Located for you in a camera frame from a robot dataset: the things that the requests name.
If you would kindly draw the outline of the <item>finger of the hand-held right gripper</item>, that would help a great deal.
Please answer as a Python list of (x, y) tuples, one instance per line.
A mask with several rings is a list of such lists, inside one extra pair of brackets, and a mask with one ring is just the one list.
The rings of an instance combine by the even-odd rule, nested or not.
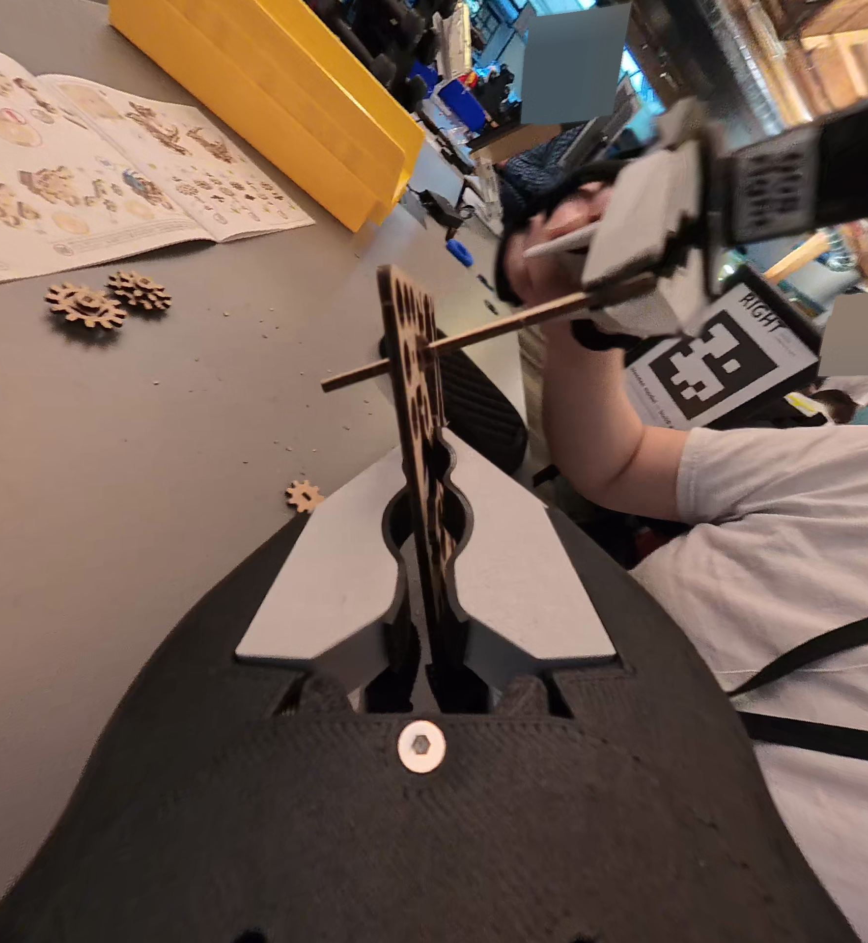
[(583, 289), (657, 268), (668, 243), (700, 220), (702, 164), (701, 144), (689, 140), (623, 166), (588, 249)]
[(631, 337), (682, 335), (689, 321), (690, 284), (681, 277), (659, 279), (649, 293), (592, 314), (599, 330)]

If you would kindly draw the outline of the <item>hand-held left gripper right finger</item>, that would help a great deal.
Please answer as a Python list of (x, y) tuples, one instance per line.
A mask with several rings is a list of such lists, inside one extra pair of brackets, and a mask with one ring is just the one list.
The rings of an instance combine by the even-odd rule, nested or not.
[(455, 548), (448, 598), (465, 633), (462, 666), (494, 709), (515, 679), (618, 663), (550, 509), (454, 433), (444, 436), (445, 510)]

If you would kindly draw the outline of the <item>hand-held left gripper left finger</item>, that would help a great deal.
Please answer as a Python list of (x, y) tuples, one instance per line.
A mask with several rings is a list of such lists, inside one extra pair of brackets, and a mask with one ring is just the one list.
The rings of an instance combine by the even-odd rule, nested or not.
[(369, 713), (411, 709), (411, 536), (401, 451), (388, 451), (308, 517), (235, 655), (362, 693)]

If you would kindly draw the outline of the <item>thin wooden stick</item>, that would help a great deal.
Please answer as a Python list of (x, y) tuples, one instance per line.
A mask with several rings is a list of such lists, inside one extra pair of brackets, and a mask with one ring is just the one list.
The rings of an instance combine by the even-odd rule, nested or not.
[[(449, 355), (466, 347), (495, 339), (499, 336), (514, 333), (533, 324), (545, 324), (565, 317), (572, 313), (599, 308), (605, 302), (605, 293), (602, 290), (589, 292), (575, 292), (567, 296), (548, 301), (542, 305), (534, 305), (498, 321), (472, 328), (463, 333), (446, 336), (432, 342), (408, 346), (408, 360), (413, 363), (420, 361), (420, 368), (426, 369), (430, 360)], [(352, 371), (323, 379), (321, 387), (324, 392), (334, 392), (375, 377), (393, 373), (401, 364), (402, 343), (395, 341), (390, 347), (391, 356), (378, 360)]]

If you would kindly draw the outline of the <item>laser-cut wooden parts sheet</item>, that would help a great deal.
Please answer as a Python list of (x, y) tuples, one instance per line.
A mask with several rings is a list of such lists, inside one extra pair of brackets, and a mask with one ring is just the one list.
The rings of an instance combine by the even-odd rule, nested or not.
[(433, 297), (393, 265), (380, 266), (377, 287), (420, 568), (431, 647), (461, 646), (467, 616), (454, 567), (467, 529), (467, 507), (451, 487), (455, 464), (446, 425)]

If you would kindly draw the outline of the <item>person's right forearm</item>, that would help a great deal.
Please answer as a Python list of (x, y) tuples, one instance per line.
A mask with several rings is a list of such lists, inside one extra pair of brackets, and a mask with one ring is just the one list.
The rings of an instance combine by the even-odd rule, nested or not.
[(582, 347), (565, 320), (542, 335), (542, 425), (559, 472), (606, 509), (679, 523), (687, 432), (643, 423), (626, 392), (622, 350)]

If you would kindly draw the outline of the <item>person's right hand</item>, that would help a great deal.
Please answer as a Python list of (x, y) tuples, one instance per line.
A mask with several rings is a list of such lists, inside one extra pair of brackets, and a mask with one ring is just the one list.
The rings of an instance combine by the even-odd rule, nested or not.
[(497, 255), (496, 288), (500, 299), (511, 308), (531, 307), (581, 290), (581, 255), (525, 255), (535, 246), (597, 223), (604, 217), (611, 195), (610, 185), (587, 183), (554, 209), (539, 211), (514, 227), (504, 237)]

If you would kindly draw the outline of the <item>black framed marker sign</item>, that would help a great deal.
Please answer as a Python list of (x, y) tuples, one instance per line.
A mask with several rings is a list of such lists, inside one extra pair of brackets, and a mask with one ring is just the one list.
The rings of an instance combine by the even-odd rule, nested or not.
[(625, 389), (646, 425), (735, 428), (815, 380), (819, 348), (811, 319), (745, 263), (724, 282), (696, 336), (629, 353)]

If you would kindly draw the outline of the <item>black mesh wrist pad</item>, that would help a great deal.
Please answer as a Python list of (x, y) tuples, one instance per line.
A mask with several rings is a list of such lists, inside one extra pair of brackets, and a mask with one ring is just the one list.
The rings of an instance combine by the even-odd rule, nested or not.
[(444, 418), (460, 439), (509, 476), (522, 466), (527, 432), (519, 412), (463, 351), (440, 358)]

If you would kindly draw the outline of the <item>person's white t-shirt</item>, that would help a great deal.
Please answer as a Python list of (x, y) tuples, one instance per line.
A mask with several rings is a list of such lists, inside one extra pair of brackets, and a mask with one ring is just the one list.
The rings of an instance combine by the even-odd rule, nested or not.
[[(868, 618), (868, 426), (695, 430), (677, 503), (690, 530), (633, 575), (723, 690)], [(868, 732), (868, 644), (734, 705)], [(756, 759), (807, 862), (868, 941), (868, 762), (770, 743), (756, 746)]]

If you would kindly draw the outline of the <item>flat wooden gear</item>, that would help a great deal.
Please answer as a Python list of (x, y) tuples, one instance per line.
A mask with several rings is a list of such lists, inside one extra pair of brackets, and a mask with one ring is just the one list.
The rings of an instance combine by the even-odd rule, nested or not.
[(129, 271), (118, 271), (108, 280), (111, 295), (127, 308), (158, 313), (171, 305), (168, 291), (151, 277)]

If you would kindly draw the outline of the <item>thick wooden gear with hub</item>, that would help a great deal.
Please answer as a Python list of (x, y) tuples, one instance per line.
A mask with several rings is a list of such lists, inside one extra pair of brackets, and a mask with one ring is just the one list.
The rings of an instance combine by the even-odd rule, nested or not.
[(64, 282), (50, 286), (44, 300), (50, 312), (61, 314), (68, 323), (105, 330), (120, 328), (124, 323), (121, 302), (102, 289)]

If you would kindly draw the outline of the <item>yellow stacked storage bins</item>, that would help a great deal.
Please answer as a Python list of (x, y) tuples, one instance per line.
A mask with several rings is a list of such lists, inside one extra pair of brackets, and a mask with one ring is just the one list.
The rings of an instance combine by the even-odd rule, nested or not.
[(301, 1), (110, 1), (110, 24), (352, 232), (406, 191), (424, 133)]

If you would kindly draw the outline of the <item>open instruction booklet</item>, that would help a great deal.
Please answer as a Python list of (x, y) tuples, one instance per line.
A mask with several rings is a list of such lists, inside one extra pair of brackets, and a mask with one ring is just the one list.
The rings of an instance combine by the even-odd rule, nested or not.
[(313, 223), (201, 110), (0, 53), (0, 284)]

